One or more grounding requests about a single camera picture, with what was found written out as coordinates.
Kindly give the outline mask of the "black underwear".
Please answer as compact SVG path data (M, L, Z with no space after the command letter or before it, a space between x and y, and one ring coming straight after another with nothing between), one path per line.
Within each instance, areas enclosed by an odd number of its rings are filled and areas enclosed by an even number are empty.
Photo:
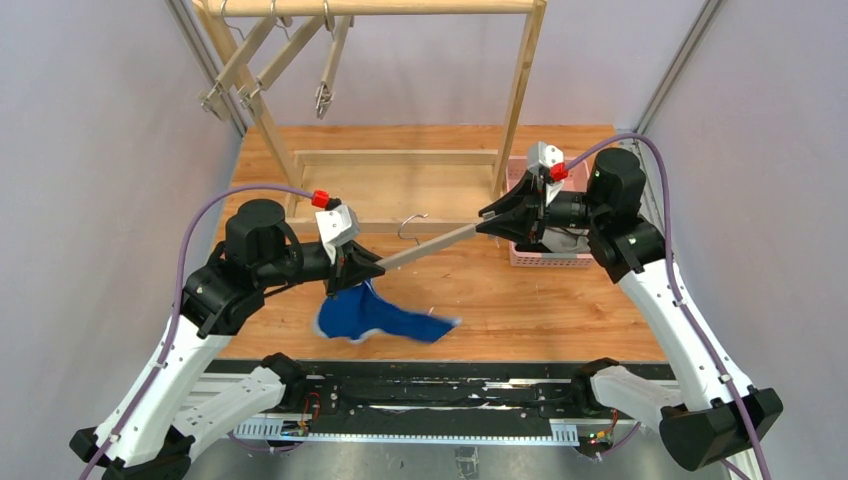
M515 246L517 252L523 253L539 253L551 254L552 251L543 243L517 243Z

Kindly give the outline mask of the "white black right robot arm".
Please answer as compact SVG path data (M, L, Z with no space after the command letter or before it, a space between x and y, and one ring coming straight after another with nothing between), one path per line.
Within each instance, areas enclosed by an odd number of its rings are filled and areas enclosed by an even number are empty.
M602 358L573 381L586 414L617 410L654 430L682 468L724 462L761 440L783 410L777 392L758 388L710 330L686 293L666 234L642 216L646 176L630 151L600 150L584 191L569 191L562 152L539 143L518 183L480 210L478 232L538 244L551 229L586 235L595 262L637 307L677 381L670 390Z

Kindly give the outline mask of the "wooden hanger with blue underwear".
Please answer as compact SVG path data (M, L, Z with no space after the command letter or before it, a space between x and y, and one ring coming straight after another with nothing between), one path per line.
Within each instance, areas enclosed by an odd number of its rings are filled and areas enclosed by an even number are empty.
M388 271L473 238L478 234L476 226L491 217L492 214L486 214L473 219L447 219L431 217L429 213L416 213L406 218L365 220L362 228L367 234L394 234L400 240L414 242L414 245L400 252L387 256L380 254L375 264Z

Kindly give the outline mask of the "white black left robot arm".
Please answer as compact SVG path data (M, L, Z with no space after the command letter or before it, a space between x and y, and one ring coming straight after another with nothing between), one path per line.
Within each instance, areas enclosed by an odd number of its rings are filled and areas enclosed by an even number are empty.
M181 479L249 417L300 401L305 372L276 353L235 386L196 407L184 405L271 291L321 282L334 297L383 274L380 257L358 244L360 225L348 205L322 191L310 202L317 209L316 241L297 238L280 203L254 199L226 222L223 241L200 269L178 274L172 312L150 360L111 414L70 440L86 472L101 468L107 479Z

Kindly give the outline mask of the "blue underwear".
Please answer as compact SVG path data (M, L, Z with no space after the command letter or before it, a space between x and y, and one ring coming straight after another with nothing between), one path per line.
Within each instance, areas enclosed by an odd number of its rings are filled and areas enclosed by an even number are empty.
M345 339L353 344L377 334L432 344L461 324L460 318L407 310L381 297L371 281L327 297L321 304L313 329L327 339Z

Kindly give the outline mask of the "wooden hanger with grey underwear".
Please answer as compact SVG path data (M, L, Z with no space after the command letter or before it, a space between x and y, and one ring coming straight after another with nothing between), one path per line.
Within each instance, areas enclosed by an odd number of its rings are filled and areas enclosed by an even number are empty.
M316 118L323 120L334 99L334 83L346 44L349 30L354 23L350 15L335 16L331 13L329 2L323 1L325 29L330 32L332 42L325 62L321 79L315 94Z

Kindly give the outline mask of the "grey underwear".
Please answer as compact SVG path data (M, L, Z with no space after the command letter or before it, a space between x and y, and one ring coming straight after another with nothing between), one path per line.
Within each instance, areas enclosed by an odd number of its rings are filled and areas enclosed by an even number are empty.
M590 252L587 230L548 228L541 241L551 253L586 254Z

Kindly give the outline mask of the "wooden clip hanger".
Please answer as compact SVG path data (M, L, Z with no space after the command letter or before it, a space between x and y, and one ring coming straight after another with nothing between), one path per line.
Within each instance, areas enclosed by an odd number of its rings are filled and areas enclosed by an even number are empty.
M243 86L239 88L238 94L242 107L252 111L260 110L260 107L258 107L260 93L267 91L274 84L317 31L324 26L331 33L334 33L335 19L330 14L329 4L327 1L321 1L320 4L320 9L315 8L314 11L301 13L301 8L295 8L291 2L285 7L278 8L277 1L268 1L267 11L262 11L263 16L252 27L247 37L243 39L231 60L235 70L247 67L275 28L287 29L285 18L309 16L309 19L305 20L294 34L287 37L286 44L258 76L253 80L245 81Z

